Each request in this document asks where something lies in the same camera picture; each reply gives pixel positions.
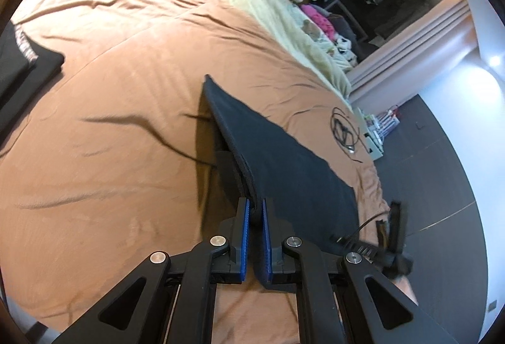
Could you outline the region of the pink clothes pile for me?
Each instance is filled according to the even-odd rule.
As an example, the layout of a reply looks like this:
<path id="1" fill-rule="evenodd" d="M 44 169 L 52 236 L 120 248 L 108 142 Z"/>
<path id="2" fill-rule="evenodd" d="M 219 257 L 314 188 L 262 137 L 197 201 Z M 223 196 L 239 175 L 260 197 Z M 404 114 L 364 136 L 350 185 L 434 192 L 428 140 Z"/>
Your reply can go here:
<path id="1" fill-rule="evenodd" d="M 302 4 L 300 9 L 305 13 L 305 15 L 311 19 L 330 39 L 334 40 L 336 38 L 336 30 L 329 19 L 318 12 L 318 10 L 310 4 Z"/>

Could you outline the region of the white bedside shelf unit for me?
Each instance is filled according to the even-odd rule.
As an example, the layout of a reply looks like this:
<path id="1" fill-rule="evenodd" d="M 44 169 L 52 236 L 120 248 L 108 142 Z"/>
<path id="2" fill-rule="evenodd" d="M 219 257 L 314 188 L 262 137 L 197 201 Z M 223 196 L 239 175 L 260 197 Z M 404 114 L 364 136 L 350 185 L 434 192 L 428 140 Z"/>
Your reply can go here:
<path id="1" fill-rule="evenodd" d="M 382 158 L 386 137 L 400 124 L 398 107 L 395 106 L 378 115 L 367 114 L 360 108 L 354 108 L 353 113 L 365 138 L 365 148 L 371 159 L 376 161 Z"/>

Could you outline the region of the folded black printed shirt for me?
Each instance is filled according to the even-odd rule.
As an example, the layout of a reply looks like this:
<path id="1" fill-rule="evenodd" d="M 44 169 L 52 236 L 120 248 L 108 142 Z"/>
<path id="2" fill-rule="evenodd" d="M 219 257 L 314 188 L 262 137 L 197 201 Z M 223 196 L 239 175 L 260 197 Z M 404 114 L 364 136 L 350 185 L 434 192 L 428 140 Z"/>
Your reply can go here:
<path id="1" fill-rule="evenodd" d="M 5 140 L 31 102 L 62 72 L 65 57 L 8 22 L 1 34 L 1 140 Z"/>

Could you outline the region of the orange-brown bed blanket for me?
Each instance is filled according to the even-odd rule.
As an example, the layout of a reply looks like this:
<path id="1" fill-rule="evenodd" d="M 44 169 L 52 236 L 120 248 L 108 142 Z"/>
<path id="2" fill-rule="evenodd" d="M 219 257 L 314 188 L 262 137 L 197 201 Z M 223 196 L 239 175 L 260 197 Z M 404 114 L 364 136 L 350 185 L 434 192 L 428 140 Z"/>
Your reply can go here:
<path id="1" fill-rule="evenodd" d="M 324 159 L 354 190 L 358 227 L 388 207 L 365 149 L 331 131 L 333 111 L 353 117 L 347 100 L 225 0 L 23 0 L 13 23 L 65 57 L 1 150 L 7 295 L 54 330 L 232 213 L 206 76 Z"/>

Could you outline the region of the black cloth garment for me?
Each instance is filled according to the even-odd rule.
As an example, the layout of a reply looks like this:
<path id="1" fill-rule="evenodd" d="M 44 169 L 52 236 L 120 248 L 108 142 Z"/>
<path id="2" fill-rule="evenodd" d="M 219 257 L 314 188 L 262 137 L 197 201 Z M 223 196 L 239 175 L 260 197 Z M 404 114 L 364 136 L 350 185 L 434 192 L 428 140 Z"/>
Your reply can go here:
<path id="1" fill-rule="evenodd" d="M 246 197 L 273 203 L 278 218 L 321 251 L 343 255 L 344 237 L 358 228 L 356 196 L 328 163 L 281 127 L 222 90 L 203 84 L 214 127 L 214 154 L 232 203 Z"/>

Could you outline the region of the cream fleece blanket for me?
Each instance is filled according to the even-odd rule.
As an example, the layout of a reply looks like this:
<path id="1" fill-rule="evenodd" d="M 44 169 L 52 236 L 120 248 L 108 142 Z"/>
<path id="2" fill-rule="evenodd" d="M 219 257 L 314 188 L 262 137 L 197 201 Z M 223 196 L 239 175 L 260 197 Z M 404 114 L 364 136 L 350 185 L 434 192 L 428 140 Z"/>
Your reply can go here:
<path id="1" fill-rule="evenodd" d="M 303 66 L 310 69 L 332 92 L 348 99 L 351 84 L 348 59 L 323 32 L 312 37 L 304 25 L 312 20 L 289 0 L 225 0 L 261 25 L 270 36 Z"/>

